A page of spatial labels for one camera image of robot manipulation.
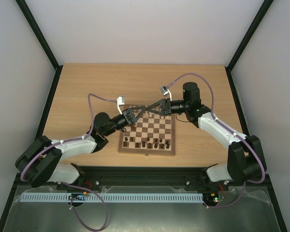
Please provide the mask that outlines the wooden chess board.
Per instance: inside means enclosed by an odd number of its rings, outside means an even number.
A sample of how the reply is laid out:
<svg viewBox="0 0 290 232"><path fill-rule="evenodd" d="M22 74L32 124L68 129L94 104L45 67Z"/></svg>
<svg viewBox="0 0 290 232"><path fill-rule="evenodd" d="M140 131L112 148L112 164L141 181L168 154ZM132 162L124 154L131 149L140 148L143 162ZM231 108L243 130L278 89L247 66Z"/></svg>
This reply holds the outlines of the wooden chess board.
<svg viewBox="0 0 290 232"><path fill-rule="evenodd" d="M160 116L148 112L140 122L128 125L120 133L119 153L175 155L175 115Z"/></svg>

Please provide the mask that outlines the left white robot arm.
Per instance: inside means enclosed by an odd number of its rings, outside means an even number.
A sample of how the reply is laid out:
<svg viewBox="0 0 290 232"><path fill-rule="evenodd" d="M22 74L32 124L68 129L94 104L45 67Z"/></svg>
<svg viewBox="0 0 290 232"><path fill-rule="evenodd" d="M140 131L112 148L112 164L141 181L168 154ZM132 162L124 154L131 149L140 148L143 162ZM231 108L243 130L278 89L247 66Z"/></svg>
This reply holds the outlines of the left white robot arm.
<svg viewBox="0 0 290 232"><path fill-rule="evenodd" d="M145 111L146 107L140 106L127 108L113 118L105 112L92 115L90 130L80 137L66 140L38 137L16 160L21 180L34 188L46 182L75 182L80 175L78 169L60 162L80 154L99 152L107 145L107 136L134 124Z"/></svg>

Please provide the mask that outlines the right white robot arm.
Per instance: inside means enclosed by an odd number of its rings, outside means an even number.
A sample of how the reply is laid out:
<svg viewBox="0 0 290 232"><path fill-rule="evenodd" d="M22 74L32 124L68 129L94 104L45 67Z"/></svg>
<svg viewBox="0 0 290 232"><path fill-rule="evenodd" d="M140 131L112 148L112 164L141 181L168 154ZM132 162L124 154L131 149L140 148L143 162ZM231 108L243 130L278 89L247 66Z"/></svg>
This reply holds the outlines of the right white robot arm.
<svg viewBox="0 0 290 232"><path fill-rule="evenodd" d="M224 164L216 164L206 169L201 184L212 189L218 181L233 181L237 184L250 182L260 184L265 180L266 164L261 142L257 136L247 136L236 131L201 103L200 90L194 82L183 84L183 99L162 99L146 109L161 116L185 114L187 120L197 128L209 133L228 151Z"/></svg>

